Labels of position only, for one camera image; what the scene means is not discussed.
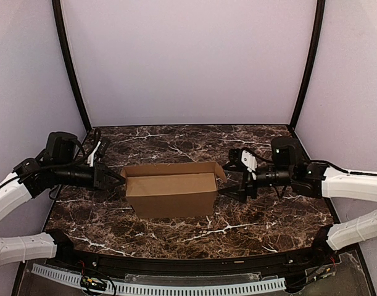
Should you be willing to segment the brown cardboard box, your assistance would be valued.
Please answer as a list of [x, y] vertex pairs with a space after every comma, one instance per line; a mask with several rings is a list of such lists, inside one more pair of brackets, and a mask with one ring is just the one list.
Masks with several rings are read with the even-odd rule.
[[217, 178], [227, 182], [217, 162], [126, 166], [121, 175], [125, 197], [141, 219], [212, 215]]

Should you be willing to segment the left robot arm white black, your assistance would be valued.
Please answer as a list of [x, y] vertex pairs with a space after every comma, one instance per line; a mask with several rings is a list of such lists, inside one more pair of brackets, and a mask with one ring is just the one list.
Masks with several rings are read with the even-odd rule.
[[[100, 161], [109, 145], [98, 129], [89, 151], [84, 150], [76, 135], [51, 132], [46, 147], [35, 158], [15, 166], [0, 183], [0, 221], [46, 190], [73, 186], [103, 191], [124, 185], [125, 178]], [[69, 257], [73, 249], [73, 242], [59, 229], [31, 236], [0, 237], [0, 266]]]

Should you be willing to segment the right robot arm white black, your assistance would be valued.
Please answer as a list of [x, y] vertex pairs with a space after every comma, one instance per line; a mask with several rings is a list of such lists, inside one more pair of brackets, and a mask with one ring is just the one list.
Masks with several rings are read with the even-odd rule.
[[[272, 159], [259, 157], [244, 147], [228, 152], [226, 171], [242, 173], [237, 186], [219, 193], [239, 202], [256, 198], [260, 187], [290, 187], [312, 198], [343, 197], [377, 203], [377, 172], [343, 169], [325, 160], [306, 160], [297, 139], [278, 137], [271, 141]], [[348, 245], [377, 237], [377, 209], [345, 223], [322, 227], [312, 242], [318, 252], [333, 253]]]

